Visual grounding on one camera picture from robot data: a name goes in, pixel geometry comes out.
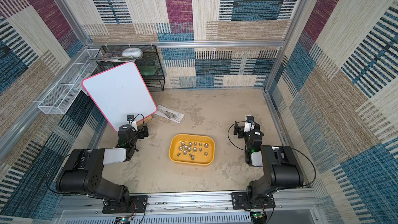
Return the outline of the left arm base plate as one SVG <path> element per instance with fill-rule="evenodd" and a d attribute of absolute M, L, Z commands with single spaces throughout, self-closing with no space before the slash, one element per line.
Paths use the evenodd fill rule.
<path fill-rule="evenodd" d="M 126 202 L 104 201 L 103 214 L 144 213 L 146 210 L 147 195 L 130 195 Z"/>

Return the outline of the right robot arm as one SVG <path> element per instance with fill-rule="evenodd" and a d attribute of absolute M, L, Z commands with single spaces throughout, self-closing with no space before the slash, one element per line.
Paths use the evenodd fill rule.
<path fill-rule="evenodd" d="M 245 191 L 231 193 L 234 209 L 274 208 L 273 193 L 304 186 L 304 174 L 290 146 L 263 145 L 264 133 L 253 120 L 236 121 L 230 128 L 245 142 L 246 164 L 263 170 L 263 176 L 252 180 Z"/>

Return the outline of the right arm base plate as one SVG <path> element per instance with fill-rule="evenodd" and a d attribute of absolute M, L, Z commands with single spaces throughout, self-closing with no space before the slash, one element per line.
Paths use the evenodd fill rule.
<path fill-rule="evenodd" d="M 231 193 L 233 209 L 253 210 L 274 208 L 275 202 L 273 195 L 249 196 L 245 191 Z"/>

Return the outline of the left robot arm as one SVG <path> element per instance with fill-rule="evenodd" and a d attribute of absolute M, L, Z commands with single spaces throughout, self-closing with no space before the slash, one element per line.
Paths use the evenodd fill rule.
<path fill-rule="evenodd" d="M 57 178 L 57 193 L 100 199 L 103 214 L 144 213 L 147 196 L 131 196 L 127 186 L 115 184 L 102 174 L 105 165 L 130 161 L 138 152 L 137 141 L 148 136 L 146 124 L 138 129 L 125 124 L 119 127 L 115 148 L 74 149 Z"/>

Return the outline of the yellow plastic storage box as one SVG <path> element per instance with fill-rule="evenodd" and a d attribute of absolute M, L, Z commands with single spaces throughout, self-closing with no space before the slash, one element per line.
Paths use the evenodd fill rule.
<path fill-rule="evenodd" d="M 215 156 L 215 141 L 209 136 L 177 134 L 173 137 L 169 158 L 176 163 L 210 165 Z"/>

